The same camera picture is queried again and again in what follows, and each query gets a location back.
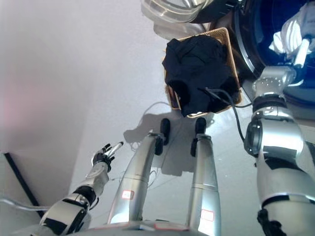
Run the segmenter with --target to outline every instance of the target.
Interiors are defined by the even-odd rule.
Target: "silver robot leg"
[[[108,218],[108,224],[142,220],[150,170],[154,155],[161,155],[168,142],[170,124],[161,122],[161,133],[149,133],[130,161],[119,185]]]
[[[204,134],[206,121],[201,119],[196,122],[196,138],[192,144],[191,153],[197,159],[187,225],[204,234],[220,236],[221,208],[212,141],[210,136]]]

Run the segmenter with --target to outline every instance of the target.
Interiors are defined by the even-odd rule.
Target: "black stripe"
[[[279,201],[289,201],[290,198],[288,195],[284,195],[284,196],[275,196],[272,198],[268,198],[267,200],[265,200],[262,205],[261,208],[264,208],[266,205],[270,204],[270,203],[274,203],[274,202],[279,202]]]
[[[13,161],[10,153],[5,153],[4,154],[6,160],[8,161],[10,167],[12,168],[16,178],[18,179],[20,185],[22,186],[23,190],[25,191],[27,197],[29,198],[30,202],[32,203],[33,206],[39,206],[38,201],[36,200],[35,196],[33,195],[32,191],[30,190],[29,186],[26,184],[23,176],[21,175],[18,167],[16,166],[15,162]],[[37,211],[38,215],[43,217],[44,212],[39,210]]]

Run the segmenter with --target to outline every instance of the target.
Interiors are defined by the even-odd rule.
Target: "white wall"
[[[104,48],[81,7],[73,0],[0,5],[0,149],[43,205],[68,193],[91,88],[107,79],[96,53]]]
[[[30,204],[20,183],[15,177],[5,157],[0,154],[0,193],[20,202]],[[34,211],[18,210],[7,204],[0,203],[0,235],[39,223],[39,216]]]

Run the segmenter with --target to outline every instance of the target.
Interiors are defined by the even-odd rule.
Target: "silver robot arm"
[[[111,170],[112,156],[123,143],[110,147],[105,146],[92,158],[92,169],[85,180],[79,184],[77,189],[56,202],[42,217],[40,221],[40,232],[45,232],[46,228],[52,231],[52,235],[67,235],[75,233],[82,228],[87,228],[84,222],[89,218],[88,212],[92,204],[102,194],[109,177],[107,173]]]
[[[268,66],[253,85],[244,148],[256,158],[257,219],[267,236],[315,233],[315,182],[296,164],[304,140],[283,95],[295,77],[292,67]]]

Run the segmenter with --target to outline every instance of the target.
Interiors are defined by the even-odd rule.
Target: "washing machine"
[[[285,62],[284,55],[269,49],[273,34],[296,14],[307,0],[247,0],[211,24],[211,29],[229,30],[241,84],[253,99],[252,83],[265,66]],[[294,116],[315,120],[315,53],[308,55],[304,83],[287,87],[286,100]]]

